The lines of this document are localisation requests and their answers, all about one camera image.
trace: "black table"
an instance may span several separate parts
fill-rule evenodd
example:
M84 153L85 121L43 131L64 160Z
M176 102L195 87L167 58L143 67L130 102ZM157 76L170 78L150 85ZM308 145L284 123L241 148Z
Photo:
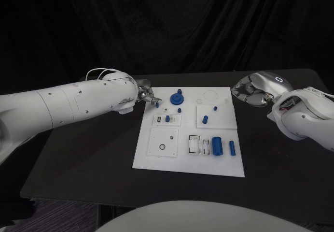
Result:
M327 91L310 69L274 70ZM157 87L231 87L249 72L141 75ZM54 129L20 195L140 207L173 200L228 203L281 218L334 224L334 153L291 140L267 108L233 98L246 178L133 169L144 102Z

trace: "white board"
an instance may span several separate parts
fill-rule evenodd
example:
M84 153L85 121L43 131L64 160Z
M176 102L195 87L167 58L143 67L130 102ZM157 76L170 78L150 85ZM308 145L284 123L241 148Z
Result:
M180 105L173 105L170 103L170 96L177 92L177 89L183 91L185 102ZM163 99L163 102L159 108L151 106L150 103L146 104L133 168L245 177L231 88L154 87L153 91L154 96ZM219 107L216 111L218 114L209 117L208 123L209 125L216 123L218 125L215 128L210 128L210 126L208 128L198 128L198 106L205 106L203 109L208 110L213 109L215 106ZM180 115L182 125L173 125L173 123L157 124L154 119L156 115ZM232 126L229 130L222 129L226 124L222 124L218 120L229 122L229 124L235 126ZM149 147L151 143L151 129L154 128L179 130L177 141L169 141L169 133L166 133L166 137L157 142L162 144L164 141L166 143L172 142L174 144L177 142L177 147L174 149L177 152L176 155L164 153L163 156L159 154L159 150L157 154L150 153L150 155L147 155L149 150L157 149L157 147ZM199 154L189 152L189 136L192 135L200 136ZM213 137L222 138L223 155L221 156L215 156L212 152ZM203 140L209 140L209 155L203 154ZM231 155L229 141L235 142L235 156Z

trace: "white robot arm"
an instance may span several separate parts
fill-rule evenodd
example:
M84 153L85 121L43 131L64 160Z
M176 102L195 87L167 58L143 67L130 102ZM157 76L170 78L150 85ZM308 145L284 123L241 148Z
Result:
M249 94L239 92L245 87ZM308 87L294 90L290 82L272 72L259 71L246 76L232 88L232 93L252 106L274 103L268 118L294 140L313 138L334 151L334 97Z
M110 111L126 114L141 100L162 100L150 81L117 70L102 79L0 96L0 164L38 133Z

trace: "black curtain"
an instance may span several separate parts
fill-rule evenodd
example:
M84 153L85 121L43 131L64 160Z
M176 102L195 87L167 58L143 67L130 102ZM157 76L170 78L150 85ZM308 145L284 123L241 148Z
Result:
M130 75L311 68L334 91L333 8L331 0L7 1L0 94L75 82L98 67ZM20 198L41 149L0 166L2 202Z

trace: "blue object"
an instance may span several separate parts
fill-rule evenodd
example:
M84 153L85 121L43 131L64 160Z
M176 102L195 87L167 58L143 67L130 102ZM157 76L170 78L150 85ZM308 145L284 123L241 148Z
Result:
M174 93L170 97L170 102L173 105L180 105L183 103L183 95L180 93Z
M229 147L229 149L231 149L231 155L235 156L235 142L233 141L229 142L229 146L231 146Z
M212 138L212 148L213 148L213 154L216 156L223 155L223 146L222 146L222 138L221 137Z
M205 123L205 124L208 124L208 119L209 119L209 117L205 116L205 118L203 118L203 123Z

